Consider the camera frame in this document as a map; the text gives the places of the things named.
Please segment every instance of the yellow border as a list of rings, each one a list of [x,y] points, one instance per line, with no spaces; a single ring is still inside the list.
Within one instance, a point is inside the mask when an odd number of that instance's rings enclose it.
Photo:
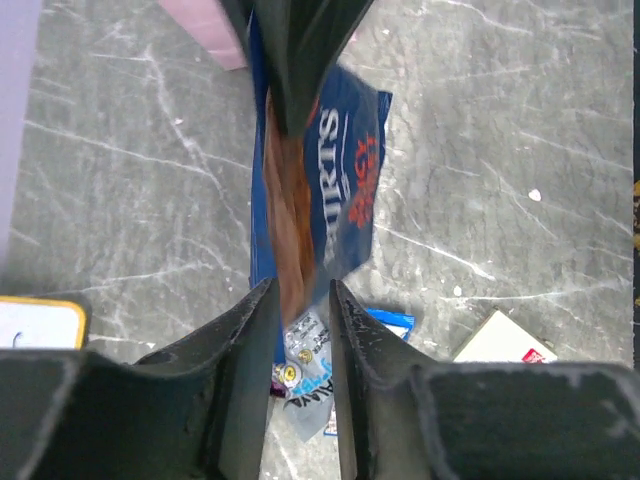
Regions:
[[[78,333],[76,335],[76,349],[82,348],[84,342],[84,335],[87,329],[87,314],[77,303],[69,302],[67,300],[50,300],[44,298],[30,298],[30,297],[7,297],[0,295],[0,302],[5,303],[21,303],[26,305],[45,305],[48,307],[64,307],[71,308],[76,315],[78,315]]]

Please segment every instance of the blue snack bag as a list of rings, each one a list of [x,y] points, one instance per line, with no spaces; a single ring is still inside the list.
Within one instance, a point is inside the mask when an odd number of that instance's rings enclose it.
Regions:
[[[253,288],[265,278],[278,276],[267,220],[269,205],[263,168],[269,82],[255,15],[249,22],[249,47],[257,112],[251,185],[249,282]],[[371,255],[373,205],[384,164],[384,124],[390,103],[390,93],[374,90],[340,66],[330,70],[320,92],[303,139],[315,266],[309,305],[305,308],[327,295],[331,279],[344,278]],[[286,362],[282,337],[279,335],[276,364]]]

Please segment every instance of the pink object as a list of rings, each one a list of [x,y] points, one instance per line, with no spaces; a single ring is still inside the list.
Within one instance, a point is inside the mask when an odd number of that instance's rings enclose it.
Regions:
[[[217,0],[159,0],[169,12],[225,70],[247,65],[233,27]]]

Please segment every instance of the marble surface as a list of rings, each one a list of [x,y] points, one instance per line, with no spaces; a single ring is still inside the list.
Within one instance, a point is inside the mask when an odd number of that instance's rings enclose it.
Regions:
[[[342,60],[395,93],[372,260],[349,285],[446,359],[493,306],[563,359],[631,362],[630,1],[379,0]],[[8,293],[81,295],[133,361],[248,290],[254,130],[152,0],[48,0]],[[263,477],[338,478],[276,411]]]

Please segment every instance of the light purple object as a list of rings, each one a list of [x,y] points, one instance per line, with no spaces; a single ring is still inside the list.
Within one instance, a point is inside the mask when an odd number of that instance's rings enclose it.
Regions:
[[[225,70],[247,65],[240,42],[217,0],[159,0],[169,12]]]
[[[0,1],[0,275],[9,249],[41,0]]]

